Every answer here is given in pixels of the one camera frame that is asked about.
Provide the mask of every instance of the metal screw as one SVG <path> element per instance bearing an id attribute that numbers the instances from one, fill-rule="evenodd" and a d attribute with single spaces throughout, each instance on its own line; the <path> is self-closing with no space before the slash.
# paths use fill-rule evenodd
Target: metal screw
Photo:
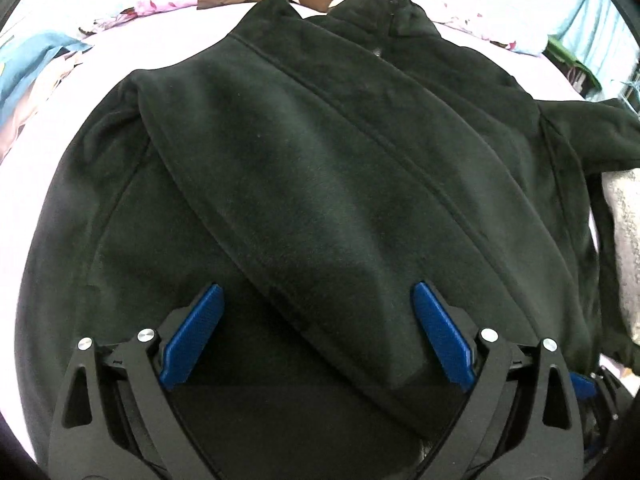
<path id="1" fill-rule="evenodd" d="M 553 339 L 546 338 L 542 342 L 542 346 L 550 352 L 555 352 L 556 350 L 558 350 L 558 343 L 556 343 Z"/>
<path id="2" fill-rule="evenodd" d="M 90 337 L 83 337 L 80 341 L 78 341 L 78 350 L 88 350 L 91 348 L 91 345 L 94 344 L 94 340 Z"/>
<path id="3" fill-rule="evenodd" d="M 498 333 L 493 328 L 483 328 L 480 337 L 489 343 L 498 341 Z"/>
<path id="4" fill-rule="evenodd" d="M 146 343 L 147 341 L 151 341 L 155 336 L 156 333 L 152 329 L 144 328 L 138 332 L 138 341 Z"/>

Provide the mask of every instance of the jacket sleeve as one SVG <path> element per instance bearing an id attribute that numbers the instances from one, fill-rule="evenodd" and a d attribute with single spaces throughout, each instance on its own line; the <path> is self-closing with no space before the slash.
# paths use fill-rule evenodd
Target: jacket sleeve
<path id="1" fill-rule="evenodd" d="M 640 346 L 631 339 L 620 304 L 614 220 L 602 190 L 603 172 L 640 168 L 640 121 L 617 100 L 538 102 L 543 120 L 574 150 L 598 229 L 600 351 L 640 374 Z"/>
<path id="2" fill-rule="evenodd" d="M 577 153 L 585 176 L 640 168 L 640 121 L 617 99 L 539 101 L 538 105 Z"/>

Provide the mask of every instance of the white fabric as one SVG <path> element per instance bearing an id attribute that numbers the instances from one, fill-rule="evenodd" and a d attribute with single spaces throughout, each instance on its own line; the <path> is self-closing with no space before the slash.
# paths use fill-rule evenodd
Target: white fabric
<path id="1" fill-rule="evenodd" d="M 343 0 L 334 0 L 332 5 Z M 545 27 L 509 0 L 413 0 L 431 21 L 537 56 L 546 49 Z"/>
<path id="2" fill-rule="evenodd" d="M 640 344 L 640 170 L 602 175 L 614 221 L 620 307 L 634 343 Z"/>
<path id="3" fill-rule="evenodd" d="M 623 365 L 605 356 L 600 356 L 600 366 L 607 367 L 611 373 L 620 379 L 620 382 L 625 385 L 626 389 L 629 390 L 633 396 L 638 394 L 640 377 L 629 373 L 629 370 L 625 369 Z"/>

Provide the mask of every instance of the jacket seam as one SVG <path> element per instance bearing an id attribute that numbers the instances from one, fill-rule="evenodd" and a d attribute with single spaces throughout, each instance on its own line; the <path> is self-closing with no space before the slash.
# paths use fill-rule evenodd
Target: jacket seam
<path id="1" fill-rule="evenodd" d="M 540 119 L 547 126 L 551 127 L 551 129 L 555 131 L 555 133 L 558 134 L 558 136 L 562 137 L 562 135 L 560 134 L 560 132 L 558 132 L 554 124 L 548 119 L 548 117 L 546 117 L 545 114 L 542 113 L 542 110 L 540 110 Z M 571 244 L 572 251 L 574 252 L 574 254 L 578 254 L 576 250 L 575 237 L 572 235 L 571 230 L 567 228 L 567 226 L 570 223 L 569 223 L 567 212 L 566 212 L 565 195 L 562 190 L 562 187 L 560 186 L 560 179 L 558 178 L 558 171 L 559 171 L 558 162 L 556 161 L 554 150 L 551 148 L 550 139 L 548 138 L 548 135 L 546 134 L 545 129 L 544 128 L 540 128 L 540 129 L 542 131 L 542 137 L 545 141 L 546 152 L 547 152 L 547 155 L 549 156 L 549 165 L 551 166 L 551 173 L 554 176 L 554 187 L 556 188 L 556 193 L 558 194 L 558 199 L 559 199 L 558 202 L 560 203 L 560 211 L 562 213 L 562 220 L 564 221 L 564 225 L 563 225 L 564 232 L 566 232 L 566 234 L 569 237 L 569 243 Z"/>
<path id="2" fill-rule="evenodd" d="M 100 221 L 100 228 L 95 230 L 95 235 L 90 237 L 87 241 L 87 244 L 84 247 L 83 257 L 82 257 L 82 265 L 80 267 L 80 271 L 78 272 L 78 278 L 76 280 L 77 284 L 82 284 L 82 286 L 87 285 L 87 279 L 91 269 L 94 267 L 95 258 L 97 256 L 98 247 L 101 242 L 104 240 L 106 236 L 107 229 L 111 223 L 111 218 L 115 213 L 116 209 L 122 202 L 122 198 L 124 194 L 129 189 L 133 179 L 135 178 L 138 168 L 142 164 L 142 159 L 146 152 L 148 152 L 149 146 L 151 144 L 151 139 L 147 135 L 143 142 L 139 146 L 136 155 L 132 158 L 132 163 L 130 165 L 130 170 L 127 172 L 126 176 L 120 181 L 120 184 L 115 187 L 113 193 L 111 194 L 110 207 L 108 208 L 108 212 L 104 214 L 104 216 L 100 215 L 99 212 L 97 215 L 93 216 L 90 221 L 95 222 L 97 220 Z"/>
<path id="3" fill-rule="evenodd" d="M 541 333 L 540 327 L 538 326 L 537 323 L 534 322 L 533 316 L 526 309 L 522 308 L 520 306 L 520 303 L 516 300 L 516 297 L 514 295 L 514 291 L 512 290 L 512 286 L 503 278 L 503 276 L 506 276 L 507 273 L 504 272 L 504 273 L 501 274 L 500 272 L 498 272 L 498 269 L 500 269 L 500 264 L 497 261 L 495 261 L 494 258 L 492 258 L 490 256 L 490 252 L 486 249 L 486 247 L 484 246 L 484 244 L 481 241 L 481 236 L 479 234 L 476 234 L 476 233 L 473 233 L 474 235 L 472 236 L 472 234 L 470 232 L 473 231 L 473 228 L 465 220 L 464 215 L 461 212 L 457 211 L 457 208 L 455 208 L 455 206 L 450 203 L 450 200 L 448 199 L 448 197 L 444 193 L 441 193 L 441 192 L 438 191 L 437 186 L 434 186 L 432 184 L 431 179 L 428 177 L 427 174 L 424 173 L 424 171 L 422 170 L 422 168 L 418 164 L 416 164 L 414 161 L 412 161 L 411 158 L 409 158 L 409 156 L 407 156 L 405 154 L 401 155 L 400 153 L 398 153 L 399 150 L 386 137 L 381 136 L 380 134 L 377 134 L 375 136 L 373 136 L 371 134 L 368 134 L 367 131 L 366 131 L 366 128 L 362 128 L 359 124 L 355 123 L 354 120 L 352 118 L 350 118 L 349 116 L 347 116 L 343 110 L 338 108 L 333 102 L 331 102 L 327 97 L 325 97 L 324 93 L 320 89 L 315 88 L 314 86 L 309 85 L 308 83 L 304 82 L 302 79 L 297 77 L 296 74 L 291 73 L 292 71 L 287 71 L 280 63 L 278 63 L 276 60 L 274 60 L 270 56 L 268 56 L 268 54 L 263 53 L 257 47 L 255 47 L 252 44 L 248 43 L 247 41 L 245 41 L 242 37 L 238 36 L 237 34 L 232 32 L 232 33 L 230 33 L 229 36 L 231 38 L 233 38 L 234 40 L 239 41 L 239 43 L 243 44 L 245 47 L 250 49 L 252 52 L 255 52 L 258 56 L 260 56 L 261 58 L 266 60 L 271 66 L 276 67 L 280 72 L 284 73 L 289 78 L 291 78 L 295 82 L 297 82 L 300 86 L 302 86 L 303 88 L 308 89 L 314 95 L 316 95 L 316 97 L 318 97 L 319 99 L 324 101 L 333 110 L 338 112 L 346 121 L 348 121 L 350 124 L 352 124 L 361 134 L 363 134 L 364 136 L 366 136 L 369 139 L 373 140 L 388 156 L 390 156 L 393 160 L 395 160 L 405 172 L 407 172 L 409 175 L 411 175 L 412 178 L 414 178 L 415 180 L 420 182 L 428 191 L 430 191 L 433 194 L 433 196 L 436 198 L 436 200 L 440 203 L 440 205 L 443 206 L 443 208 L 447 212 L 449 212 L 449 214 L 451 215 L 452 219 L 454 220 L 456 225 L 459 227 L 459 229 L 465 234 L 465 236 L 469 239 L 469 241 L 471 241 L 471 243 L 474 245 L 474 247 L 482 255 L 482 258 L 487 262 L 487 264 L 493 270 L 495 275 L 498 277 L 498 279 L 500 280 L 500 282 L 504 286 L 504 288 L 507 291 L 508 295 L 513 300 L 513 303 L 516 304 L 516 306 L 518 306 L 518 308 L 519 308 L 520 312 L 522 313 L 522 315 L 527 319 L 527 321 L 529 323 L 529 326 L 532 329 L 532 331 L 536 334 L 536 336 L 540 335 L 540 333 Z"/>

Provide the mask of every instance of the blue gripper pad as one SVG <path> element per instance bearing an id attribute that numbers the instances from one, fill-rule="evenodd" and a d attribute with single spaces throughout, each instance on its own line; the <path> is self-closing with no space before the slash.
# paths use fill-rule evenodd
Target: blue gripper pad
<path id="1" fill-rule="evenodd" d="M 450 382 L 468 392 L 476 382 L 473 354 L 449 314 L 426 283 L 418 283 L 412 294 L 415 315 Z"/>
<path id="2" fill-rule="evenodd" d="M 165 389 L 171 390 L 189 378 L 224 310 L 222 288 L 212 285 L 164 348 L 159 380 Z"/>
<path id="3" fill-rule="evenodd" d="M 596 384 L 590 378 L 575 372 L 571 372 L 569 375 L 578 400 L 591 399 L 591 397 L 595 397 L 598 394 Z"/>

